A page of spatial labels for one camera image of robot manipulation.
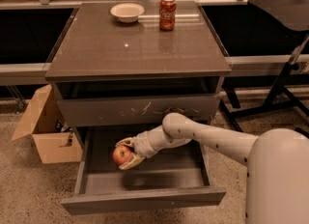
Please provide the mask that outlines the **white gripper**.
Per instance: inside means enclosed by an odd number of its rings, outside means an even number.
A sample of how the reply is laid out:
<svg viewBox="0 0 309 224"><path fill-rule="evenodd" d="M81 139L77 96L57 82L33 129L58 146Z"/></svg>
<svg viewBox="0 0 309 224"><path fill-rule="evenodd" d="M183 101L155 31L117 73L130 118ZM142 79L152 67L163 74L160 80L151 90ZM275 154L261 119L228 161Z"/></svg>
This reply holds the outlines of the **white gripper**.
<svg viewBox="0 0 309 224"><path fill-rule="evenodd" d="M121 170L128 170L139 165L144 159L157 154L157 151L151 144L151 138L148 131L139 133L134 138L128 137L116 143L115 147L127 146L134 147L135 153L132 153L125 163L119 166Z"/></svg>

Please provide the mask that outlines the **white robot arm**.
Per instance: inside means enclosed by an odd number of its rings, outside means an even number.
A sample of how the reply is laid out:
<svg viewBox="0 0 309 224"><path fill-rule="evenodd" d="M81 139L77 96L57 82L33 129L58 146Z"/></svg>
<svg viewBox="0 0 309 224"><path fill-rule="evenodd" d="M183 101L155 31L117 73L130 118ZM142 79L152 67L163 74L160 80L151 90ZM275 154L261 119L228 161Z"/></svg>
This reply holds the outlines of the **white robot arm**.
<svg viewBox="0 0 309 224"><path fill-rule="evenodd" d="M290 129L255 136L170 113L161 126L118 142L132 148L120 168L191 140L247 167L246 224L309 224L309 139Z"/></svg>

